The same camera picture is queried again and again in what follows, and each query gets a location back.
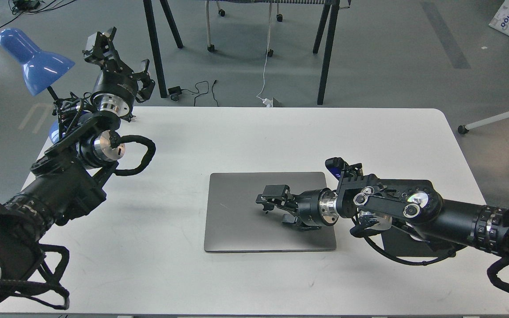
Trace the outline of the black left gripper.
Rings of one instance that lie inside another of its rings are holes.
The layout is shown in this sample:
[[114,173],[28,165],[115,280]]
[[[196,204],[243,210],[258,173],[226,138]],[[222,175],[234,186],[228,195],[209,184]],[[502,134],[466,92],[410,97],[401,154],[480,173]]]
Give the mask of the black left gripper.
[[84,60],[101,68],[96,80],[91,103],[100,111],[109,111],[117,116],[129,116],[135,100],[148,101],[156,82],[150,78],[150,60],[141,61],[141,70],[135,72],[129,66],[122,66],[118,52],[113,45],[116,28],[95,32],[87,38]]

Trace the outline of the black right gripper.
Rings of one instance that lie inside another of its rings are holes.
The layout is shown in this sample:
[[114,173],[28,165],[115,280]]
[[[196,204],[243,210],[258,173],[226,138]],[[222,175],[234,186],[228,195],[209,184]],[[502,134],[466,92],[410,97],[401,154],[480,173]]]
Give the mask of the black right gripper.
[[318,230],[326,226],[319,209],[319,201],[324,189],[304,191],[294,195],[288,185],[266,185],[262,194],[257,195],[256,203],[263,211],[275,207],[290,214],[283,214],[281,223],[298,231]]

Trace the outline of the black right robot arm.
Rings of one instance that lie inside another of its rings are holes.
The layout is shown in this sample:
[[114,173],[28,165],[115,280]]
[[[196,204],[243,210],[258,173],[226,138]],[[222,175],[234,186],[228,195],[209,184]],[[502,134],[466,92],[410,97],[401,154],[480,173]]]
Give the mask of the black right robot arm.
[[[454,257],[470,246],[500,257],[487,269],[490,282],[509,292],[498,273],[509,265],[509,208],[446,200],[428,180],[379,179],[364,175],[360,163],[349,165],[340,157],[325,161],[338,180],[337,189],[316,189],[292,194],[288,185],[267,185],[256,203],[264,211],[287,211],[283,222],[303,230],[333,226],[351,219],[350,233],[364,238],[376,252],[404,265],[426,266]],[[371,236],[396,228],[443,255],[431,261],[412,262],[390,255]]]

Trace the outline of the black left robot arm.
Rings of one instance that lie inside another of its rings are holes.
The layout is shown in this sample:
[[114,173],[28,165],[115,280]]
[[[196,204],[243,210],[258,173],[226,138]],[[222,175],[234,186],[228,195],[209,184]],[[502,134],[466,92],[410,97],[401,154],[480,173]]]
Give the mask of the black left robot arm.
[[47,90],[54,99],[54,143],[31,166],[35,179],[0,203],[0,302],[21,297],[57,310],[69,308],[69,291],[60,280],[69,262],[63,246],[42,244],[53,225],[86,216],[106,199],[111,175],[141,173],[153,159],[155,143],[139,135],[121,136],[121,121],[133,117],[135,102],[147,101],[155,87],[148,72],[133,71],[115,50],[116,28],[96,32],[83,51],[100,68],[89,96],[59,98],[51,85],[73,61],[40,49],[22,30],[0,32],[0,46],[18,61],[31,95]]

